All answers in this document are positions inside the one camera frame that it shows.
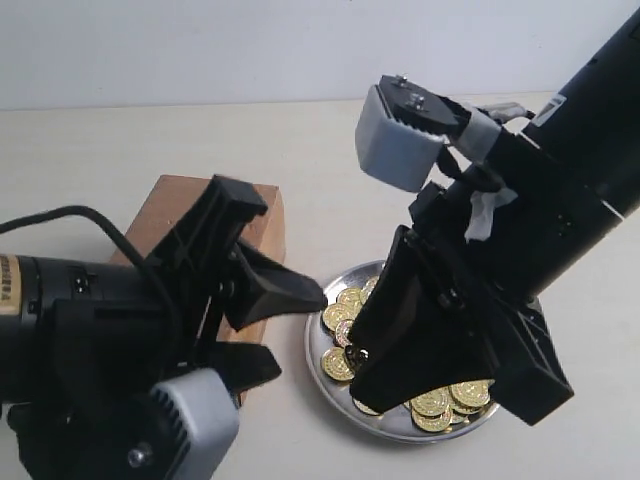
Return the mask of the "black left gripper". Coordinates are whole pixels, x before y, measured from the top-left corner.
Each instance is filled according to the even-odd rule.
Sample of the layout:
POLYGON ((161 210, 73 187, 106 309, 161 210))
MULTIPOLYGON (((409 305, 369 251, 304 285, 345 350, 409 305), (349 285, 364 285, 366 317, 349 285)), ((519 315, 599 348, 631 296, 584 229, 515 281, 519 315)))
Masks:
POLYGON ((71 205, 14 219, 11 230, 64 217, 101 228, 152 289, 151 305, 100 298, 109 264, 9 259, 9 425, 33 479, 134 479, 127 454, 142 432, 143 398, 159 382, 215 370, 230 393, 275 380, 281 367, 261 344, 218 339, 222 321, 243 330, 262 320, 322 311, 323 288, 241 239, 267 210, 249 183, 215 176, 149 255, 96 210, 71 205), (116 349, 153 343, 129 374, 153 378, 140 391, 107 384, 116 349))

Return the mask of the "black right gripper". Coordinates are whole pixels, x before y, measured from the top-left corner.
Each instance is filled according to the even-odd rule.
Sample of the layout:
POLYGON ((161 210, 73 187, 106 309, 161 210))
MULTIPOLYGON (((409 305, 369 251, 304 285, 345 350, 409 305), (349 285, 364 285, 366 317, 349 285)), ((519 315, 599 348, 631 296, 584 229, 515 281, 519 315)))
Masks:
POLYGON ((535 295, 494 280, 444 188, 426 186, 410 211, 349 334, 368 352, 351 395, 386 412, 434 389, 489 380, 499 405, 539 423, 574 391, 535 295))

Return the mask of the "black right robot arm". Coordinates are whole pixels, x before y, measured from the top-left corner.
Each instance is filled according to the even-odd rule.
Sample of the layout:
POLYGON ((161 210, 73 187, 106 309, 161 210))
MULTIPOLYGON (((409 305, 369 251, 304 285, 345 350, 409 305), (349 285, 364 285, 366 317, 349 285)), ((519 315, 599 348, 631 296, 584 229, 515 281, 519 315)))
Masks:
POLYGON ((531 425, 567 402, 538 296, 638 208, 638 16, 537 113, 384 75, 355 146, 363 172, 414 201, 349 334, 351 395, 385 412, 486 380, 531 425))

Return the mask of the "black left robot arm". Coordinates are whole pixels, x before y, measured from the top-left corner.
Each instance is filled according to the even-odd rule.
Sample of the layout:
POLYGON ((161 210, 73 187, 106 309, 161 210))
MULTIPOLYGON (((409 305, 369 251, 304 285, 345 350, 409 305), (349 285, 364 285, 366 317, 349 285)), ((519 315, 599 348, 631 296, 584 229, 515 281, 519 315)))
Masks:
POLYGON ((280 375, 264 345, 218 339, 317 312, 319 284, 246 243, 265 214, 250 183, 214 176, 147 255, 96 210, 123 265, 3 255, 1 408, 33 479, 209 479, 239 431, 239 396, 280 375))

